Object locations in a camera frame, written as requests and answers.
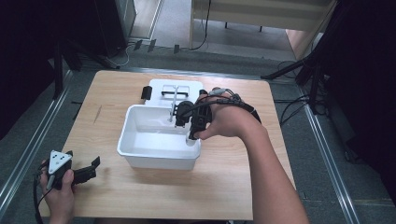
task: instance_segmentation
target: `floor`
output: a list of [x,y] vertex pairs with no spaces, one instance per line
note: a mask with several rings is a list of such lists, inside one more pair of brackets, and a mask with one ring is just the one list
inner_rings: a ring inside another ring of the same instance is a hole
[[[157,0],[134,0],[136,9],[150,7],[150,15],[155,8]],[[154,25],[152,36],[145,39],[156,40],[157,47],[173,48],[180,45],[182,49],[189,48],[190,40],[191,1],[163,0],[158,12],[158,20]],[[257,57],[277,61],[295,61],[290,42],[284,29],[228,23],[224,27],[222,21],[209,21],[207,23],[207,38],[205,43],[197,50],[201,52],[220,53],[245,57]],[[193,47],[202,44],[205,39],[205,21],[194,21]],[[134,41],[141,39],[133,36]]]
[[134,0],[136,18],[131,37],[151,39],[163,0]]

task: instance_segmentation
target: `handheld controller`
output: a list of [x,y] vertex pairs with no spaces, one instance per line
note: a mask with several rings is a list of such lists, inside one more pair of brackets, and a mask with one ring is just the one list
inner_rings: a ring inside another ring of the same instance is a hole
[[[72,158],[73,158],[73,151],[68,151],[66,153],[58,152],[52,150],[50,153],[49,159],[45,160],[38,167],[38,172],[35,176],[35,180],[33,183],[33,201],[35,203],[35,220],[37,223],[42,224],[43,219],[41,218],[40,211],[38,206],[40,205],[41,200],[47,195],[41,197],[40,201],[37,199],[37,185],[42,174],[42,169],[48,167],[46,171],[46,175],[49,178],[48,185],[46,189],[48,193],[52,189],[61,189],[62,188],[62,179],[64,178],[64,173],[67,170],[71,169],[72,166]],[[100,157],[97,157],[92,163],[91,166],[87,166],[85,168],[74,170],[74,180],[72,186],[76,184],[85,183],[88,180],[96,177],[96,167],[100,164]]]
[[[71,169],[72,166],[73,151],[68,151],[66,153],[57,152],[52,150],[49,158],[49,169],[47,171],[47,176],[49,177],[49,182],[47,185],[47,190],[52,188],[61,189],[62,188],[62,178],[67,170]],[[97,157],[91,166],[81,168],[79,170],[74,170],[74,180],[72,186],[76,184],[82,184],[88,180],[96,177],[96,167],[100,164],[100,157]]]

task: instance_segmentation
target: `human hand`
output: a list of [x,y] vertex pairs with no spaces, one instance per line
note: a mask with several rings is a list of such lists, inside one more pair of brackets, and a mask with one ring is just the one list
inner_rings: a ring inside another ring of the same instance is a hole
[[[216,101],[219,97],[208,97],[206,94],[200,95],[198,101],[204,102]],[[230,94],[224,92],[223,97],[230,97]],[[202,132],[194,135],[196,138],[206,140],[215,135],[222,135],[226,137],[237,136],[243,139],[249,132],[255,128],[263,128],[262,125],[245,109],[234,105],[217,105],[210,106],[212,111],[212,122]]]
[[74,193],[72,190],[72,183],[74,179],[74,172],[68,170],[64,173],[62,179],[61,190],[52,189],[49,193],[47,190],[48,177],[45,172],[41,174],[40,185],[43,190],[43,195],[46,195],[45,200],[49,206],[50,219],[49,223],[71,223],[74,215]]

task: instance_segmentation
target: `black clip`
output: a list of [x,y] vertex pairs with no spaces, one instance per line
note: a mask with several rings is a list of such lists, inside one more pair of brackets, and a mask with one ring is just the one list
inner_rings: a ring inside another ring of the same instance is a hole
[[143,87],[142,96],[140,97],[140,99],[150,100],[151,93],[152,93],[152,87],[150,86]]
[[[175,92],[174,91],[161,91],[161,94],[162,95],[165,95],[165,94],[175,95]],[[189,97],[189,93],[188,92],[184,92],[184,91],[178,91],[177,95],[185,95],[186,97]]]

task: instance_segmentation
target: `wearable hand device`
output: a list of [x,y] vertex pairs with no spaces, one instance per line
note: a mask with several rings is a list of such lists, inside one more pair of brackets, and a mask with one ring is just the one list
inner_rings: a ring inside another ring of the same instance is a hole
[[[42,174],[42,169],[44,167],[48,167],[48,170],[45,171],[49,181],[46,189],[48,193],[52,189],[61,189],[62,188],[62,179],[64,177],[64,173],[67,170],[71,169],[72,166],[72,158],[73,158],[73,151],[68,151],[66,153],[58,152],[52,150],[50,153],[49,159],[47,159],[43,164],[38,167],[38,172],[35,176],[34,184],[33,184],[33,199],[35,202],[35,220],[37,223],[43,223],[43,220],[40,215],[40,211],[38,210],[38,206],[40,205],[41,201],[47,195],[41,197],[40,201],[37,201],[37,185]],[[79,170],[74,170],[74,180],[72,186],[76,184],[85,183],[88,180],[96,177],[96,167],[100,164],[100,157],[97,157],[92,163],[91,166],[87,166],[85,168],[81,168]]]
[[[230,98],[222,96],[224,92],[228,92],[230,94]],[[176,126],[184,127],[186,123],[191,121],[189,136],[186,139],[187,144],[189,144],[189,139],[197,140],[194,137],[195,133],[204,131],[206,129],[206,124],[212,122],[212,111],[210,109],[210,105],[213,104],[241,107],[249,112],[256,120],[262,122],[256,109],[253,106],[244,103],[238,94],[233,93],[229,89],[216,89],[209,93],[205,90],[200,90],[200,95],[201,94],[207,94],[207,96],[198,100],[195,104],[190,101],[183,101],[179,105],[175,106],[173,111],[173,115],[176,116]],[[207,102],[203,101],[210,97],[217,97],[219,99]]]

